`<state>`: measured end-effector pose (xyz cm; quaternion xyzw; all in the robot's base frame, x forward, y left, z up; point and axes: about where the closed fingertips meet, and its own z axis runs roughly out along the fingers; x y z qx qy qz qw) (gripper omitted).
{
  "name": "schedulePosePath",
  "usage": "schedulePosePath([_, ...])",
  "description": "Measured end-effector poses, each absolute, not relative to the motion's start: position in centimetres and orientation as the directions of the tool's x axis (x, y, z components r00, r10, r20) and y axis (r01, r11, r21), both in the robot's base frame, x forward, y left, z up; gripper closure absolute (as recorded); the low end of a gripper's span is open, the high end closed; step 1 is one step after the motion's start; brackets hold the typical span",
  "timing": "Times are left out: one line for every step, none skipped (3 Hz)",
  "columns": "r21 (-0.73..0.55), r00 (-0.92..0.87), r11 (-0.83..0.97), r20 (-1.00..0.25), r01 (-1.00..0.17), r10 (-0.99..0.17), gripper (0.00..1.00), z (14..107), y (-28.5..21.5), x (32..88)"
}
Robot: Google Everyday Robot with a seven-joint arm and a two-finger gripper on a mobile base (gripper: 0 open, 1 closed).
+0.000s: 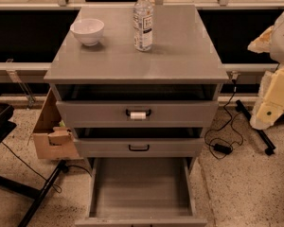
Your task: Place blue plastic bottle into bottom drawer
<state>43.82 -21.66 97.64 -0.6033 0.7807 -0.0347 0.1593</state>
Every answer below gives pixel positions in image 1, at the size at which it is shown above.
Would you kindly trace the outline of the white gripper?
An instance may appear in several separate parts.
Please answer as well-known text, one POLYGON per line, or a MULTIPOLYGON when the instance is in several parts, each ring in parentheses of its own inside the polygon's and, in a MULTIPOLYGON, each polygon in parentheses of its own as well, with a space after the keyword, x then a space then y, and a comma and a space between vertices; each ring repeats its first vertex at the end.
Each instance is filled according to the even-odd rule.
MULTIPOLYGON (((269 26, 247 49, 255 53, 269 53, 273 26, 269 26)), ((284 66, 274 73, 267 71, 260 83, 258 98, 252 111, 250 125, 266 130, 284 114, 284 66)))

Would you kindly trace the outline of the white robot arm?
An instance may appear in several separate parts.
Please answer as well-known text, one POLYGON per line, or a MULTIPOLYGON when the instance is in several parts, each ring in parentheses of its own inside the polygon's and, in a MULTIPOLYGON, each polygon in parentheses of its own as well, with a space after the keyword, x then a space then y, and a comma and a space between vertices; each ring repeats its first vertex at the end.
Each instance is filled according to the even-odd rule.
POLYGON ((254 129, 266 130, 284 114, 284 11, 272 26, 249 43, 248 49, 269 53, 279 63, 274 73, 266 71, 262 77, 250 119, 254 129))

